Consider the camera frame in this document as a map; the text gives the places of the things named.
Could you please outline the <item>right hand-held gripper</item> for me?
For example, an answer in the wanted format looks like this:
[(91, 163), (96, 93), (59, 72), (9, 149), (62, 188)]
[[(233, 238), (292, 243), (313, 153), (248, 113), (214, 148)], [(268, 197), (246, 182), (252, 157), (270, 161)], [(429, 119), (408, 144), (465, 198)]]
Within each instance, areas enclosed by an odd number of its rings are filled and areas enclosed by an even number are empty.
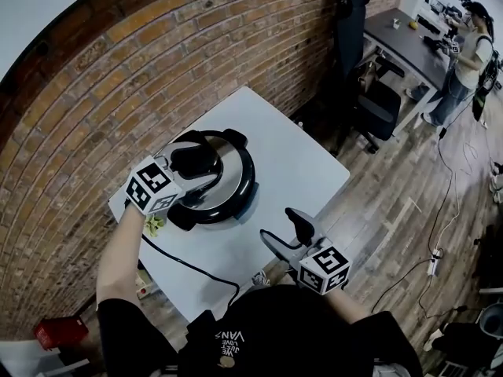
[[(344, 285), (351, 270), (351, 259), (327, 237), (315, 243), (319, 224), (310, 215), (291, 207), (286, 207), (285, 213), (294, 225), (299, 244), (291, 245), (265, 229), (259, 231), (261, 241), (280, 261), (288, 263), (292, 278), (299, 286), (325, 295)], [(298, 251), (289, 257), (279, 246), (288, 249), (289, 253)]]

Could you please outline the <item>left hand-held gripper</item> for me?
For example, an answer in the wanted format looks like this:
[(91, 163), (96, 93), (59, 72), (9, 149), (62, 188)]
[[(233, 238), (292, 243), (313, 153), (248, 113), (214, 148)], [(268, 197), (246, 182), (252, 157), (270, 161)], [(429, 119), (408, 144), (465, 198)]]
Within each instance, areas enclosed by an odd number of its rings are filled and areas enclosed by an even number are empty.
[[(207, 142), (176, 141), (162, 148), (159, 157), (176, 160), (188, 152), (209, 147)], [(125, 193), (143, 215), (155, 214), (167, 210), (183, 196), (210, 188), (220, 178), (220, 173), (215, 172), (193, 176), (179, 172), (177, 185), (152, 156), (147, 156), (130, 172)]]

